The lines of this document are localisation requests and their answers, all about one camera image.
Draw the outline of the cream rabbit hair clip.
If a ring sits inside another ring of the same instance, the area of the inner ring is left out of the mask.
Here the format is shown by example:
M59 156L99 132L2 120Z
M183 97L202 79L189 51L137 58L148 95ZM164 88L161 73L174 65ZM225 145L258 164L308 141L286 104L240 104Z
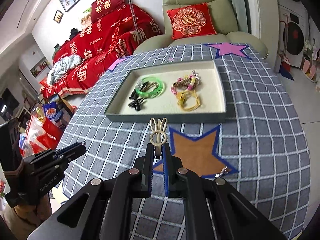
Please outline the cream rabbit hair clip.
M167 142L168 136L166 134L168 121L167 118L163 119L150 119L151 135L149 141L153 144L155 149L155 158L161 159L162 157L162 146Z

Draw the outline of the black claw hair clip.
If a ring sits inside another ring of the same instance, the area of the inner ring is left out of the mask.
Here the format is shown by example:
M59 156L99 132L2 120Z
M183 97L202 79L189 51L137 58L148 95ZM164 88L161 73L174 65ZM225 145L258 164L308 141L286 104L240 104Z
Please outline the black claw hair clip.
M129 107L133 108L135 111L141 110L141 105L144 102L144 98L137 98L128 104Z

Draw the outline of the green translucent bangle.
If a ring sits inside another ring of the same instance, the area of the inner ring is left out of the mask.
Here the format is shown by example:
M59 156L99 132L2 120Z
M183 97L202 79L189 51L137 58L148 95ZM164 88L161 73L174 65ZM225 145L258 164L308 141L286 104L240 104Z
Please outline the green translucent bangle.
M159 96L165 89L164 82L155 76L144 77L140 79L138 83L146 81L148 81L149 84L146 87L146 91L139 95L141 98L155 98Z

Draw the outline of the star rhinestone hair clip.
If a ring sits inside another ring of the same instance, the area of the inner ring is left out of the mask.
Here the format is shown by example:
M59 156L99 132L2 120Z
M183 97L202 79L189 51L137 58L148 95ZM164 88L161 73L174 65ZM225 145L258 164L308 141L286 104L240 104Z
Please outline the star rhinestone hair clip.
M201 84L201 77L199 76L199 74L197 72L195 72L195 70L192 71L191 83L194 86L198 86Z

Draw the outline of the green-edged cream jewelry tray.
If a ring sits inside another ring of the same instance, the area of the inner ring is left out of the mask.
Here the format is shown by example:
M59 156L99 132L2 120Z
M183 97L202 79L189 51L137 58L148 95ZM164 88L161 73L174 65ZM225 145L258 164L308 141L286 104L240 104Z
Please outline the green-edged cream jewelry tray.
M178 105L171 85L179 78L195 70L201 77L201 84L195 91L200 106L189 110L196 103L195 97L187 96L184 107ZM155 76L165 84L164 91L157 97L144 99L140 111L129 107L129 96L138 81ZM218 68L214 61L190 61L163 64L129 71L120 87L106 107L105 115L115 122L149 122L151 118L167 118L170 123L221 123L226 119L226 97Z

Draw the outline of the blue snack box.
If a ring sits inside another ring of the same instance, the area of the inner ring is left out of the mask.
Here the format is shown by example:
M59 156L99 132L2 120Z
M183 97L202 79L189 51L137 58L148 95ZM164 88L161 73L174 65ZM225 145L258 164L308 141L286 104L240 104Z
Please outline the blue snack box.
M43 105L43 111L47 119L52 123L56 124L55 118L60 112L58 104L56 102L51 102Z

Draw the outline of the black beaded hair clip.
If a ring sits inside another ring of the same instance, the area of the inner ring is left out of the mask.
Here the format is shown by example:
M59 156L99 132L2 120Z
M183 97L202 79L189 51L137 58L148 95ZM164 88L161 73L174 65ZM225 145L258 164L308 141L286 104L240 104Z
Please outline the black beaded hair clip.
M139 98L139 95L146 91L146 87L148 84L149 84L148 81L140 82L140 83L136 84L135 89L132 91L131 95L129 96L129 99L130 100L137 100Z

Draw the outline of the grey white crumpled cloth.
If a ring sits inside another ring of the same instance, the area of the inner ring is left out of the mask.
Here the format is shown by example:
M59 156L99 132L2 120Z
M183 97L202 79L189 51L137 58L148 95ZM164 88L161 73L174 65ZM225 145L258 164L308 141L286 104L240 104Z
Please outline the grey white crumpled cloth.
M62 57L57 61L47 76L47 85L52 86L58 83L60 79L69 71L82 63L82 58L79 55L71 55Z

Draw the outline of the grey checked tablecloth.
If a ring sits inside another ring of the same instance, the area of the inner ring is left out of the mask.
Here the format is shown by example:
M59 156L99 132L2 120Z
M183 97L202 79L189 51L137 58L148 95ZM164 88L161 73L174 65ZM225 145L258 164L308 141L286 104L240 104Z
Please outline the grey checked tablecloth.
M288 239L302 230L310 194L310 154L293 103L266 61L253 49L246 57L216 57L204 44L173 46L133 55L105 72L86 95L59 147L86 143L70 163L63 193L72 197L95 177L116 177L145 154L149 123L111 122L104 112L130 70L166 63L214 61L225 89L227 114L217 154L237 172L227 180Z

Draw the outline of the red wedding bed quilt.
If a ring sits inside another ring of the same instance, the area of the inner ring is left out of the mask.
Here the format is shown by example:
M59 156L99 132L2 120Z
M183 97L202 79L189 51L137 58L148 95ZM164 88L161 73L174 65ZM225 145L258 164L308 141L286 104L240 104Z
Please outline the red wedding bed quilt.
M83 61L53 85L43 83L42 96L88 93L114 61L132 55L142 42L161 33L153 18L137 5L125 5L107 14L57 51L54 63L73 54Z

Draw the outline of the red pillow gold characters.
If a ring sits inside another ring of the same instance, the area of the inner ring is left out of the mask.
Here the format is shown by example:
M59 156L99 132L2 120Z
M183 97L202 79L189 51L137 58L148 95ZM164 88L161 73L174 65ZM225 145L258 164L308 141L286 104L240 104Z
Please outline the red pillow gold characters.
M118 10L127 4L127 0L96 0L91 6L91 21L97 22L107 14Z

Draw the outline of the red embroidered cushion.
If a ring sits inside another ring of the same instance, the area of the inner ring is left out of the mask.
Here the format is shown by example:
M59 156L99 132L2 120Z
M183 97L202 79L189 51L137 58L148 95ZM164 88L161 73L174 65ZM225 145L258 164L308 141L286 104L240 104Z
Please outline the red embroidered cushion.
M167 10L167 16L170 20L173 40L217 34L208 3L170 9Z

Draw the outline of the white washing machine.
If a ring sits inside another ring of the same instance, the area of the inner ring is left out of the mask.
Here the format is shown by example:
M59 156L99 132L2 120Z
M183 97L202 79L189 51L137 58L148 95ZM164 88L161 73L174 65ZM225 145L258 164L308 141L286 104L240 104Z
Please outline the white washing machine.
M279 47L278 55L283 59L283 67L300 68L306 39L306 19L300 12L279 5Z

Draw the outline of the small framed wall picture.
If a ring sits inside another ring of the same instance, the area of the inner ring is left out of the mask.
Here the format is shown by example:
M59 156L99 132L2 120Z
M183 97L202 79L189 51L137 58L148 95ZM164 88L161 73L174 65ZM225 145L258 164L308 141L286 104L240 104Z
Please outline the small framed wall picture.
M63 17L63 12L61 12L60 10L57 10L55 15L54 15L54 21L56 23L60 23Z

